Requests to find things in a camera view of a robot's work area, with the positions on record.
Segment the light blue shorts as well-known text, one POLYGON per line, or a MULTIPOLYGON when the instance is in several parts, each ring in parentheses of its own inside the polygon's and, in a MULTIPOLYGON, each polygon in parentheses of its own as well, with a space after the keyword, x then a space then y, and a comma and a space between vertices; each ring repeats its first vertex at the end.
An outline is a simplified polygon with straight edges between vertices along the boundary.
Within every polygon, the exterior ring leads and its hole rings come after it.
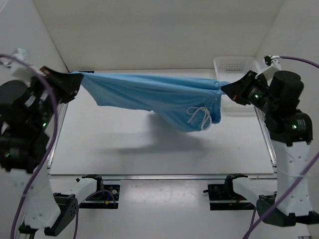
POLYGON ((83 74, 82 87, 101 107, 152 111, 182 132, 204 131, 221 121, 221 87, 207 78, 144 74, 83 74))

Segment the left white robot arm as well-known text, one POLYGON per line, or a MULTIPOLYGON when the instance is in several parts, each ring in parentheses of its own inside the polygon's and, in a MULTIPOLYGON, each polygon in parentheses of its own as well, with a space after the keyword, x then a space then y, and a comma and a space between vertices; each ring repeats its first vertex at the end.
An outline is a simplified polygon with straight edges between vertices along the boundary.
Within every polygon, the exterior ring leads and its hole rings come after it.
POLYGON ((80 204, 88 197, 100 199, 105 188, 98 175, 77 180, 65 193, 53 193, 47 174, 47 157, 56 134, 45 132, 57 121, 57 105, 36 78, 30 84, 11 80, 0 87, 0 166, 14 180, 22 195, 19 211, 24 221, 18 230, 34 235, 42 229, 47 236, 58 236, 75 218, 80 204))

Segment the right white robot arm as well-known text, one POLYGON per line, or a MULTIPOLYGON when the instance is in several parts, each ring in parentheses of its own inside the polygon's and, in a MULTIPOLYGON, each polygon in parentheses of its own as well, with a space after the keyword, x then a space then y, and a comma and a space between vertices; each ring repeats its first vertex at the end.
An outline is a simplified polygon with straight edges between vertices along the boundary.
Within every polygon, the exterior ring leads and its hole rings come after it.
POLYGON ((310 203, 305 173, 310 167, 308 153, 313 124, 311 118, 298 109, 304 89, 301 77, 280 70, 267 81, 263 75, 249 71, 221 89, 235 103, 253 105, 264 113, 277 165, 275 192, 258 189, 247 176, 233 174, 225 180, 225 196, 246 198, 266 224, 279 227, 317 224, 319 215, 310 203))

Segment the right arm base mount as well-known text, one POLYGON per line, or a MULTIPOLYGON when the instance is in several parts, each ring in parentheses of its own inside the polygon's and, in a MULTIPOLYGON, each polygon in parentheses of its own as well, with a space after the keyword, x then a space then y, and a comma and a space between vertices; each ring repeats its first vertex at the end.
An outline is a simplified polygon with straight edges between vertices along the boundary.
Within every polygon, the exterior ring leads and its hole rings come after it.
POLYGON ((208 184, 203 194, 209 197, 210 211, 244 211, 255 208, 243 196, 229 193, 222 184, 208 184))

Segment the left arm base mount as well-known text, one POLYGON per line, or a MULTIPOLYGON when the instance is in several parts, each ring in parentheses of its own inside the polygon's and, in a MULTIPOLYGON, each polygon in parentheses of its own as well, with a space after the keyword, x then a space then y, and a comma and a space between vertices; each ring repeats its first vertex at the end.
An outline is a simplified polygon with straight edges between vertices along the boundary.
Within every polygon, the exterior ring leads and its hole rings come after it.
POLYGON ((101 176, 87 175, 83 178, 91 178, 97 181, 97 192, 82 202, 81 209, 117 209, 119 206, 120 184, 105 182, 101 176))

